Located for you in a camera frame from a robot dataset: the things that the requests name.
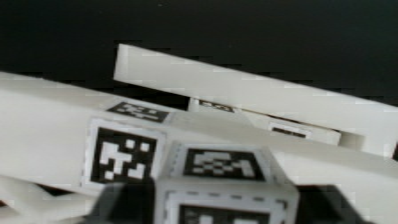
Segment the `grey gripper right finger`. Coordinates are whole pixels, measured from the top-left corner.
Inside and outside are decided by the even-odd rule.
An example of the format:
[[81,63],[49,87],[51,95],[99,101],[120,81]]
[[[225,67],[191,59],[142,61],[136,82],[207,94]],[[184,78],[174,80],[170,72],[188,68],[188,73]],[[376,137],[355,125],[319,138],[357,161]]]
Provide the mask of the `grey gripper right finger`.
[[294,224],[373,224],[358,215],[334,185],[298,185]]

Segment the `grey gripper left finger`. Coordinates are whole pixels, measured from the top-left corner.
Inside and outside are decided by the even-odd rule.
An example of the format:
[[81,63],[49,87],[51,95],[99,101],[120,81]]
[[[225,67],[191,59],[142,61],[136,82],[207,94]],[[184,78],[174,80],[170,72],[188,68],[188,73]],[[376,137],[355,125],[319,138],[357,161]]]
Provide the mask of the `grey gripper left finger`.
[[85,216],[85,224],[152,224],[154,183],[110,183]]

